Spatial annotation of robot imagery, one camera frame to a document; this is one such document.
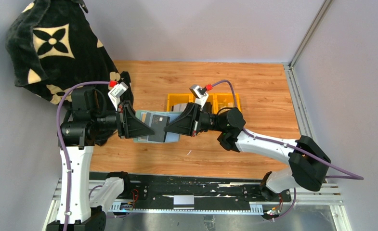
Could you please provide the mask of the dark VIP chip card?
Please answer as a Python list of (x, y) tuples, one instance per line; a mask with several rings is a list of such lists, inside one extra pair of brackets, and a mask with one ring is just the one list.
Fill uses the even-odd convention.
[(145, 123), (155, 131), (154, 135), (149, 135), (147, 137), (147, 141), (165, 142), (167, 133), (164, 131), (164, 127), (169, 124), (169, 121), (169, 116), (146, 113)]

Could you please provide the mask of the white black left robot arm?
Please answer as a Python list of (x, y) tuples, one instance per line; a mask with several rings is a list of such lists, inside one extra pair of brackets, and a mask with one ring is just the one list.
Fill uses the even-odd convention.
[(96, 94), (98, 82), (85, 82), (71, 87), (59, 102), (72, 99), (72, 109), (64, 120), (57, 118), (56, 128), (62, 160), (62, 187), (56, 219), (46, 227), (49, 231), (102, 231), (107, 213), (114, 201), (129, 198), (127, 213), (134, 208), (143, 192), (133, 187), (127, 172), (110, 173), (98, 191), (91, 195), (90, 165), (98, 135), (117, 131), (121, 138), (131, 139), (154, 134), (135, 116), (130, 101), (122, 100), (127, 92), (125, 83), (109, 81), (110, 91), (104, 100), (110, 100), (114, 110), (106, 104), (99, 106)]

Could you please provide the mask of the gold credit card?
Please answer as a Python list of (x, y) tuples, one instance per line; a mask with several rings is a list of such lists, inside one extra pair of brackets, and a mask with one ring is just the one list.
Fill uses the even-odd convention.
[(228, 100), (218, 101), (218, 109), (223, 109), (227, 107), (234, 107), (234, 103)]

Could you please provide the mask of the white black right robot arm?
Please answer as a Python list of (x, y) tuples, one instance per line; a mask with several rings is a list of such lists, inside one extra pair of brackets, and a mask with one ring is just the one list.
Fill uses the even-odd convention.
[(262, 190), (280, 193), (296, 187), (311, 192), (321, 189), (331, 161), (311, 137), (275, 138), (252, 132), (245, 128), (245, 124), (236, 107), (212, 114), (202, 111), (197, 103), (189, 103), (175, 120), (165, 126), (164, 131), (187, 136), (219, 131), (217, 140), (227, 151), (260, 154), (287, 164), (288, 168), (264, 176)]

